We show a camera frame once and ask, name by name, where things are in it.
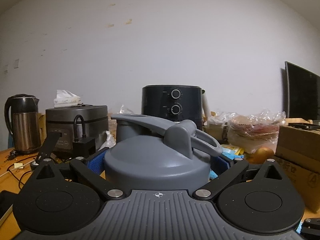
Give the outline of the clear shaker bottle grey lid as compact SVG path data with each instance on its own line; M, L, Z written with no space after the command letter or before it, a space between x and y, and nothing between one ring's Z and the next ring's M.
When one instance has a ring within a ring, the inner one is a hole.
M106 179L118 189L187 190L209 181L210 161L223 149L191 120L173 122L148 115L113 114L116 144L106 151Z

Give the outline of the clear bag of flatbread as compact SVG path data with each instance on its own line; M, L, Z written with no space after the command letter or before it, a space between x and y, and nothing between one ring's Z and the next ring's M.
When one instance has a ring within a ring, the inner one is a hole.
M266 147L276 150L279 128L286 124L285 112L264 109L258 114L240 115L233 113L227 121L229 144L243 148L246 153Z

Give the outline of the blue snack packet middle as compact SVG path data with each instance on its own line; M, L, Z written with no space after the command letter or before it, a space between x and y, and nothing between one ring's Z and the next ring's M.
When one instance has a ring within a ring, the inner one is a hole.
M222 145L223 155L229 159L244 158L244 149L234 145Z

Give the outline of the brown electric kettle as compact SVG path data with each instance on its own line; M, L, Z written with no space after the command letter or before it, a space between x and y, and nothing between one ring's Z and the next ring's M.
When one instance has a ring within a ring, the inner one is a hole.
M38 104L34 95L16 94L4 105L5 124L19 154L33 153L41 147Z

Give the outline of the black flat television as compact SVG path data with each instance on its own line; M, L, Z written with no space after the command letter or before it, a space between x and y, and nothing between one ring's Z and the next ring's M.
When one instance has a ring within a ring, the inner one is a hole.
M285 62L288 118L319 120L319 76L291 62Z

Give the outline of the white tissue pack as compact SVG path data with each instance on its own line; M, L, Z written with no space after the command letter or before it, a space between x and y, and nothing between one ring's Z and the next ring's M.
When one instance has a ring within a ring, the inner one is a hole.
M58 89L56 91L56 98L54 99L55 108L73 107L81 104L82 101L80 96L77 96L68 90Z

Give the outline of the black power bank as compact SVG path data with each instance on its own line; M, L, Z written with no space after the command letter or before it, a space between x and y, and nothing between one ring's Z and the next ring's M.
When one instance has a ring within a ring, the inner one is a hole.
M76 139L72 143L72 151L75 157L88 158L89 156L95 154L95 139L93 137L81 137Z

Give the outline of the yellow onion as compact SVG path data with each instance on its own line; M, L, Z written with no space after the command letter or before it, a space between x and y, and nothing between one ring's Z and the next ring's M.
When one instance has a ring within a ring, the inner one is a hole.
M252 163L263 164L267 159L272 159L274 151L268 147L261 147L255 151L252 155Z

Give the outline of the black air fryer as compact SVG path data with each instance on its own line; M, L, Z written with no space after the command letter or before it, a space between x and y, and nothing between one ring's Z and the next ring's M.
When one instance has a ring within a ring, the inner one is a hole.
M190 85L148 85L142 88L143 115L173 122L193 121L202 129L203 89Z

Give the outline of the black phone stand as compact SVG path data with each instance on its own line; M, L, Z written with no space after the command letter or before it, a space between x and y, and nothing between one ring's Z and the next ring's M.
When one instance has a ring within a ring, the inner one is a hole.
M38 155L35 159L35 163L37 165L46 159L51 159L50 156L55 148L56 143L60 139L60 135L60 132L49 132L47 134L47 137L44 140L43 145L40 147Z

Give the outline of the smartphone on table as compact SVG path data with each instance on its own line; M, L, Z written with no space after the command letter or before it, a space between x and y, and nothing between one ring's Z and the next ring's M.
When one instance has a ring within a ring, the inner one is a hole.
M16 193L3 190L0 192L0 226L5 222L12 212L13 203L17 197Z

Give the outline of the white knotted plastic bag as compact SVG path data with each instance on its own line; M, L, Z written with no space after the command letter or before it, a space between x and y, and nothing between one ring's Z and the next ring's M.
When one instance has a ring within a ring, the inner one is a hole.
M106 140L105 142L100 146L99 150L102 150L105 147L112 148L116 145L116 140L114 139L113 135L110 131L105 131L106 134Z

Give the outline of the brown cardboard box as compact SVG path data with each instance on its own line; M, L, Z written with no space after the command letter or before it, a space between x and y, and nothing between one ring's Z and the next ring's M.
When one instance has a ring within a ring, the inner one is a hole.
M306 207L319 212L319 131L280 126L274 157Z

